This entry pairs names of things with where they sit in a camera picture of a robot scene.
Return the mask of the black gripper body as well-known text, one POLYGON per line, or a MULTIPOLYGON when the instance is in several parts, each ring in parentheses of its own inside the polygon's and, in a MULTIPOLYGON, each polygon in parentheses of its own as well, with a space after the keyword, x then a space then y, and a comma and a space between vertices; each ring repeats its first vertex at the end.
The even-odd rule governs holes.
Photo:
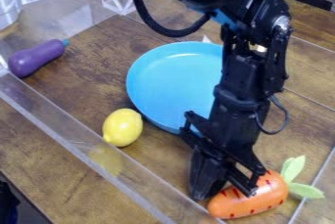
POLYGON ((250 171, 255 167, 266 168, 252 151, 260 133, 258 121, 264 122, 270 102, 264 98, 247 95, 240 99, 235 92, 215 87, 215 101, 209 118, 195 112, 187 112, 181 136, 188 145, 209 155, 225 160, 225 166, 241 164, 250 171))

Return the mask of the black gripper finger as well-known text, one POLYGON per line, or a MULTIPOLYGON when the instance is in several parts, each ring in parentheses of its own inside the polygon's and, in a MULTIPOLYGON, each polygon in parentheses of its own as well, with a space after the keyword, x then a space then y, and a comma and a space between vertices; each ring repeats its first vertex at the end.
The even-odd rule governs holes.
POLYGON ((225 160, 195 148, 191 167, 191 195, 196 201, 213 197, 224 187, 228 167, 225 160))
POLYGON ((229 167, 227 172, 227 181, 250 198, 258 190, 258 179, 262 176, 262 168, 258 166, 251 170, 248 177, 237 167, 229 167))

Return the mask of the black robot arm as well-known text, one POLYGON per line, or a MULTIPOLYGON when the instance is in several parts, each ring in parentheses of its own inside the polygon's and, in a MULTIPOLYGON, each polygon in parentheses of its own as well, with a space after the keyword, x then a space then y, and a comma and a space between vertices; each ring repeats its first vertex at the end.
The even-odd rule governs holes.
POLYGON ((252 151, 270 106, 288 78, 292 28, 284 0, 181 0, 221 24, 223 71, 209 117, 185 113, 181 137, 193 148, 191 194, 204 200, 232 183, 246 196, 266 168, 252 151))

